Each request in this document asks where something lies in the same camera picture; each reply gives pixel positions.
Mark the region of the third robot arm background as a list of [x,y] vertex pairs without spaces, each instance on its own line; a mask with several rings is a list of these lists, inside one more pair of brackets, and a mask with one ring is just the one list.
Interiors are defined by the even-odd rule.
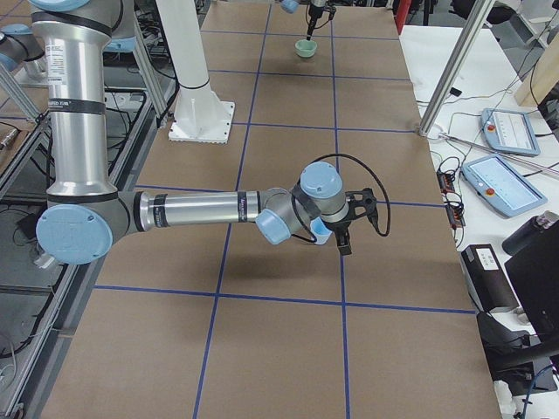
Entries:
[[47,83],[45,50],[25,24],[8,24],[1,28],[1,66],[8,72],[22,66],[32,84],[45,86]]

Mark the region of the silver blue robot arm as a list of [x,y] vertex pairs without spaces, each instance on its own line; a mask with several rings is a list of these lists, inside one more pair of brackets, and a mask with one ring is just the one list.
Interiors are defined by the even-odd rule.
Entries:
[[321,219],[341,254],[351,252],[349,193],[324,158],[306,166],[290,190],[152,196],[120,192],[107,169],[104,50],[134,40],[130,1],[35,1],[32,29],[45,42],[55,181],[39,218],[40,246],[66,264],[88,264],[122,237],[153,228],[255,223],[280,244]]
[[[300,2],[296,0],[282,0],[280,2],[280,7],[283,11],[293,14]],[[311,40],[316,29],[318,20],[322,17],[326,9],[326,0],[310,0],[307,7],[307,35],[306,40]]]

